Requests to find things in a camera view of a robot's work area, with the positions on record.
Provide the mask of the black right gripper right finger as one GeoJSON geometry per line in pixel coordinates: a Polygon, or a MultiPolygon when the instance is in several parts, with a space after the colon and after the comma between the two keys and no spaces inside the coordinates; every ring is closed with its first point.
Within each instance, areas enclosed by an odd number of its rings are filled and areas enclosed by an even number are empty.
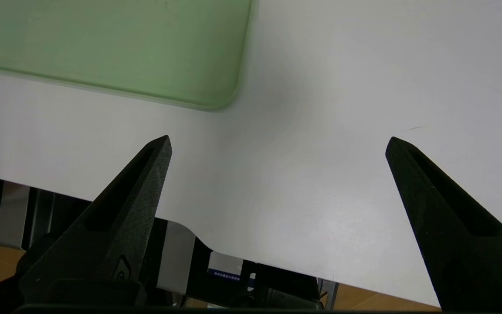
{"type": "Polygon", "coordinates": [[[385,157],[441,310],[502,311],[502,223],[413,144],[385,157]]]}

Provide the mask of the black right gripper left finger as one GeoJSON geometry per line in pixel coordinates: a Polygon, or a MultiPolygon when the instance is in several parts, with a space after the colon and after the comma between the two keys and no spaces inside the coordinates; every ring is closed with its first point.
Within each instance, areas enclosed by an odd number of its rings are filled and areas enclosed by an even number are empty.
{"type": "Polygon", "coordinates": [[[133,306],[138,277],[173,153],[150,141],[22,276],[25,304],[133,306]]]}

